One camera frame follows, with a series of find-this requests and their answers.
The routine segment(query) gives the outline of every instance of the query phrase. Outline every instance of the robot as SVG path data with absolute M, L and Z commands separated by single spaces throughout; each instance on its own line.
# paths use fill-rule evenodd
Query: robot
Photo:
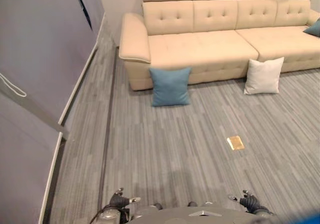
M 212 202 L 205 202 L 198 206 L 190 202 L 186 207 L 163 209 L 156 203 L 141 210 L 130 217 L 129 204 L 137 203 L 141 199 L 123 197 L 123 188 L 118 189 L 110 199 L 108 205 L 102 208 L 92 218 L 90 224 L 267 224 L 276 223 L 276 215 L 260 204 L 260 201 L 249 191 L 243 190 L 243 197 L 238 199 L 230 195 L 228 198 L 239 202 L 247 208 L 247 212 L 218 207 Z

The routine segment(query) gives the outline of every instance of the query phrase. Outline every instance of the brass floor plate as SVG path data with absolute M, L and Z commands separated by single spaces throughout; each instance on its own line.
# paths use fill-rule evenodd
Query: brass floor plate
M 245 145 L 242 143 L 242 140 L 238 135 L 228 137 L 226 141 L 229 143 L 233 151 L 245 149 Z

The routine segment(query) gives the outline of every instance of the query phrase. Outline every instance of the blue object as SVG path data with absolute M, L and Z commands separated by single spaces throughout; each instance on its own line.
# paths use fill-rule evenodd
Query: blue object
M 191 68 L 161 70 L 150 68 L 153 82 L 153 107 L 188 105 L 188 80 Z
M 319 224 L 320 223 L 320 213 L 311 216 L 305 220 L 294 222 L 293 224 Z
M 320 19 L 318 19 L 312 26 L 305 29 L 303 32 L 320 38 Z

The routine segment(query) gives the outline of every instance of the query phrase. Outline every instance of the sofa backrest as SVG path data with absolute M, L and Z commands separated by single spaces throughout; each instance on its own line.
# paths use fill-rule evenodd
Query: sofa backrest
M 181 0 L 144 2 L 148 35 L 304 26 L 309 0 Z

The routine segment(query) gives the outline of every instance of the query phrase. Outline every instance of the throw pillow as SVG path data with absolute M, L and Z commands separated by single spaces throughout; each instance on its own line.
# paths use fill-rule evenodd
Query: throw pillow
M 260 62 L 250 59 L 244 94 L 279 93 L 279 77 L 285 58 Z
M 318 19 L 312 26 L 305 29 L 303 32 L 320 38 L 320 19 Z
M 191 68 L 161 70 L 150 68 L 153 82 L 153 107 L 188 105 L 188 80 Z

